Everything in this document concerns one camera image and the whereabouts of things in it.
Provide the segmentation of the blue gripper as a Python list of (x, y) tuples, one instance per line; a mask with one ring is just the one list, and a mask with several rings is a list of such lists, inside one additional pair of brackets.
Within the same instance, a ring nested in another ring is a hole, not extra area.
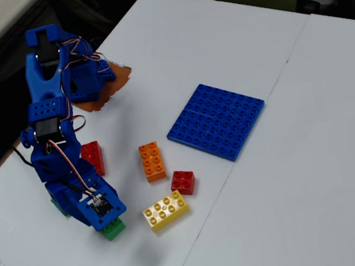
[(76, 170), (87, 187), (72, 171), (66, 176), (47, 182), (45, 187), (60, 210), (89, 227), (91, 226), (90, 220), (79, 208), (80, 205), (85, 206), (83, 202), (90, 199), (85, 193), (90, 193), (88, 190), (90, 189), (93, 190), (94, 197), (98, 198), (101, 195), (108, 197), (112, 196), (112, 187), (86, 161), (81, 162)]

